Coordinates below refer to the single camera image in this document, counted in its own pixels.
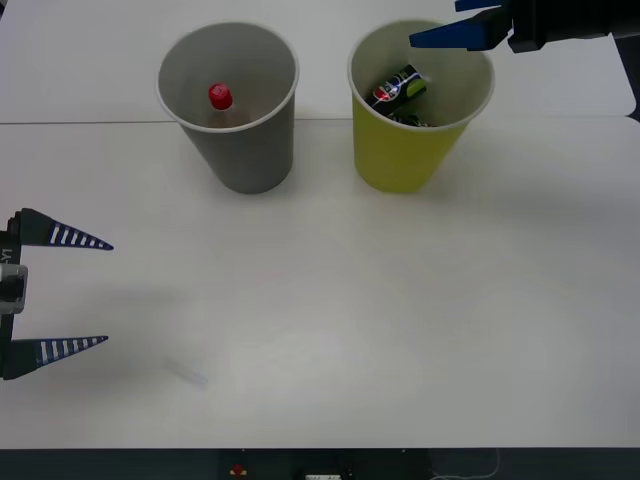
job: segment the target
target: bottle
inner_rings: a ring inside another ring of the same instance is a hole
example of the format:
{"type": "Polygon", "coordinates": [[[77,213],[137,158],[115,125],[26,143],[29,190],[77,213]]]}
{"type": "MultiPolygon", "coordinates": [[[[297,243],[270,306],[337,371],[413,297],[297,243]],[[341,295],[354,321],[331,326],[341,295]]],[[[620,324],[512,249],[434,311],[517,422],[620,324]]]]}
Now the bottle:
{"type": "Polygon", "coordinates": [[[209,100],[213,112],[209,117],[209,128],[231,128],[247,123],[233,104],[231,90],[225,83],[214,83],[209,89],[209,100]]]}

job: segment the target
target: red bottle cap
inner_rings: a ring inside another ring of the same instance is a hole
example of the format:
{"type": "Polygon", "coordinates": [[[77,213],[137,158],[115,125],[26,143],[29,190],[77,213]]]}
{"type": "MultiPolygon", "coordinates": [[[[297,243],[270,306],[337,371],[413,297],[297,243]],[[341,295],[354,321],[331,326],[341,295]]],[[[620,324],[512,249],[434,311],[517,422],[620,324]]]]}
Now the red bottle cap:
{"type": "Polygon", "coordinates": [[[216,110],[226,110],[233,104],[231,90],[226,83],[214,83],[209,89],[209,100],[216,110]]]}

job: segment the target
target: yellow paper cup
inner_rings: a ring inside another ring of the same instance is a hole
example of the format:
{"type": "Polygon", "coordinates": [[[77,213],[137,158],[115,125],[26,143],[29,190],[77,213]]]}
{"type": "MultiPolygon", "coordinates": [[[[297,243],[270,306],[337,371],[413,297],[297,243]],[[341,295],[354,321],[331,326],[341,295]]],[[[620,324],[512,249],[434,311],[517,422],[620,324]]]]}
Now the yellow paper cup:
{"type": "Polygon", "coordinates": [[[410,47],[409,35],[440,25],[431,20],[383,25],[360,40],[349,57],[356,168],[379,190],[409,193],[424,186],[493,94],[493,65],[484,53],[410,47]],[[407,64],[423,75],[427,92],[398,113],[416,113],[436,127],[394,122],[364,101],[407,64]]]}

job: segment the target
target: soda can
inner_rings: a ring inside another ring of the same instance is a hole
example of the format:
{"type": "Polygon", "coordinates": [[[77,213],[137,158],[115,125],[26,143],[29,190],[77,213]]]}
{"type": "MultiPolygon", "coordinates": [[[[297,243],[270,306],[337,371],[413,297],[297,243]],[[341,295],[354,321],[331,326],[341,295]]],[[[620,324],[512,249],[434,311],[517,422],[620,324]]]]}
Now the soda can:
{"type": "Polygon", "coordinates": [[[420,117],[417,115],[389,115],[389,120],[393,120],[394,122],[401,123],[403,125],[409,125],[410,127],[432,127],[433,125],[429,125],[427,122],[423,122],[420,120],[420,117]]]}
{"type": "Polygon", "coordinates": [[[407,65],[376,87],[365,101],[376,112],[386,117],[426,91],[427,82],[422,75],[413,66],[407,65]]]}

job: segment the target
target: table surface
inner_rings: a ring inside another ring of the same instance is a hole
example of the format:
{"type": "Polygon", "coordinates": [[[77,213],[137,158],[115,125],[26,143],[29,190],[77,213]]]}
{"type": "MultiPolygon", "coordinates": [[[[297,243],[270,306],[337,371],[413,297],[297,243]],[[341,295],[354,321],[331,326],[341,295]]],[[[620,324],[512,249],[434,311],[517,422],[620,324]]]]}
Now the table surface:
{"type": "MultiPolygon", "coordinates": [[[[398,18],[465,16],[453,0],[11,1],[0,24],[0,123],[168,120],[154,93],[165,52],[225,19],[264,23],[293,44],[298,118],[350,118],[347,57],[361,36],[398,18]]],[[[497,84],[487,116],[623,116],[635,106],[610,38],[522,55],[505,42],[490,55],[497,84]]]]}
{"type": "Polygon", "coordinates": [[[242,196],[175,124],[0,126],[0,217],[116,247],[24,251],[15,337],[110,340],[4,383],[0,448],[640,446],[638,128],[480,118],[394,196],[298,121],[242,196]]]}

